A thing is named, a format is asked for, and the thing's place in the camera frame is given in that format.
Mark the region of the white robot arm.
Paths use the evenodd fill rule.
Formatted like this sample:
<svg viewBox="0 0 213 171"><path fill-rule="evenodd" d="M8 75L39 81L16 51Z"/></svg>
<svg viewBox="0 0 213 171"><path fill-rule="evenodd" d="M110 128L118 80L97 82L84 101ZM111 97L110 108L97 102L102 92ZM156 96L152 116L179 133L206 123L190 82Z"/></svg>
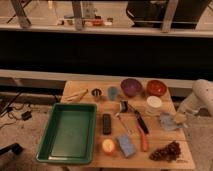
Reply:
<svg viewBox="0 0 213 171"><path fill-rule="evenodd" d="M213 82L198 79L192 85L192 92L179 105L174 122L182 124L187 115L197 114L201 108L206 108L213 116Z"/></svg>

